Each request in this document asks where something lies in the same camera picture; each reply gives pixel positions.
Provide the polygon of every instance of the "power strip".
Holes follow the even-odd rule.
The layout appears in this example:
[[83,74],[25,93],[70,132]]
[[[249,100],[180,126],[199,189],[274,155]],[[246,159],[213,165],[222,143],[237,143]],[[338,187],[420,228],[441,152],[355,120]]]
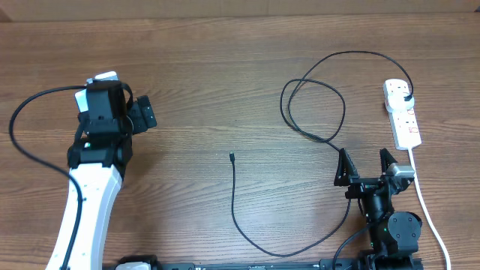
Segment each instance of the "power strip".
[[419,126],[413,110],[413,97],[404,101],[410,94],[407,82],[401,79],[388,79],[383,84],[385,106],[390,117],[393,140],[398,150],[408,150],[422,144]]
[[405,97],[410,94],[407,82],[401,79],[387,79],[383,84],[383,93],[385,94],[385,107],[388,110],[390,117],[391,130],[393,131],[393,139],[395,147],[398,150],[407,150],[412,168],[415,170],[415,189],[418,195],[418,201],[425,213],[428,225],[432,229],[436,240],[439,242],[445,256],[446,270],[450,270],[452,264],[450,263],[449,252],[440,237],[440,234],[435,229],[434,222],[428,214],[427,206],[423,200],[422,191],[420,190],[419,177],[417,176],[415,161],[413,160],[412,149],[422,143],[420,138],[419,125],[413,111],[415,100],[413,97],[410,100],[405,100]]

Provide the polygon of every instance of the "wooden table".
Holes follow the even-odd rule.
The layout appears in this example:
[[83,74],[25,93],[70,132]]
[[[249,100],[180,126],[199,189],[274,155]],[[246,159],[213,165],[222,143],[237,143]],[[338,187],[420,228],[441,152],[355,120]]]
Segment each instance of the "wooden table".
[[[62,221],[67,179],[11,145],[11,113],[28,96],[117,71],[136,96],[148,95],[158,127],[133,138],[134,156],[110,218],[104,261],[157,254],[160,261],[315,261],[365,225],[353,206],[345,225],[318,247],[277,259],[237,232],[230,216],[236,153],[237,219],[264,248],[289,253],[324,236],[344,215],[345,188],[333,186],[338,153],[288,128],[278,109],[284,83],[341,50],[397,59],[415,84],[423,144],[415,149],[431,217],[454,269],[480,268],[480,15],[291,16],[0,24],[0,269],[44,269]],[[311,78],[346,100],[334,139],[362,176],[380,174],[379,149],[399,161],[382,84],[404,79],[374,55],[339,55]],[[292,111],[327,136],[340,121],[334,93],[306,85]],[[16,123],[29,150],[67,168],[77,128],[73,92],[29,104]],[[424,218],[415,188],[393,200]],[[426,269],[443,269],[428,225],[420,238]],[[368,248],[365,235],[342,257]]]

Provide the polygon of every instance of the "robotic arm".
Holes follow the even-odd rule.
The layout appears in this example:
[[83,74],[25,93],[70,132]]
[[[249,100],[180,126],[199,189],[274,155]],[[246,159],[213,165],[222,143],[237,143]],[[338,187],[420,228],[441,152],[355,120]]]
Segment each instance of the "robotic arm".
[[[125,101],[124,90],[130,97]],[[68,149],[70,174],[83,195],[82,213],[71,251],[69,267],[102,269],[107,228],[116,195],[120,191],[128,161],[132,136],[157,125],[147,96],[133,100],[127,84],[115,72],[87,80],[85,89],[75,94],[79,107],[79,127]],[[61,268],[77,215],[77,191],[70,182],[67,205],[55,249],[46,269]]]

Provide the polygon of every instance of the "wooden surface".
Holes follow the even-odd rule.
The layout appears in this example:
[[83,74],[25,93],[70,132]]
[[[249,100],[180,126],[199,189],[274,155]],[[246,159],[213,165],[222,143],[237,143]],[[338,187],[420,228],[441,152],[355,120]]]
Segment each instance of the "wooden surface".
[[14,22],[473,12],[480,0],[0,0]]
[[[59,231],[67,179],[26,160],[11,145],[11,113],[28,96],[117,71],[133,93],[148,95],[158,127],[133,138],[134,156],[115,202],[104,261],[157,254],[165,263],[315,261],[364,224],[352,207],[330,239],[277,259],[249,245],[230,217],[235,151],[237,219],[270,251],[289,253],[324,236],[344,215],[345,188],[333,186],[338,154],[283,122],[284,83],[341,50],[397,59],[415,84],[423,144],[415,149],[425,201],[454,269],[480,268],[480,16],[477,13],[293,16],[0,24],[0,269],[43,269]],[[340,55],[311,77],[336,87],[347,109],[334,139],[362,176],[378,176],[378,151],[395,151],[382,84],[404,78],[373,55]],[[16,123],[25,147],[66,168],[77,128],[73,92],[29,104]],[[292,111],[315,134],[332,134],[341,104],[312,85]],[[398,211],[423,217],[415,188],[394,198]],[[427,225],[420,238],[426,269],[443,269]],[[365,236],[345,248],[368,248]]]

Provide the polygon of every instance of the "black plug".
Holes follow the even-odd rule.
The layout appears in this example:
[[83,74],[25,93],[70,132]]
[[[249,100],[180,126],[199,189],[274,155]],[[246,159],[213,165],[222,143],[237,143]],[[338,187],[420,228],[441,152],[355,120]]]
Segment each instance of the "black plug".
[[235,155],[233,154],[233,151],[230,151],[230,161],[232,162],[232,164],[235,163]]

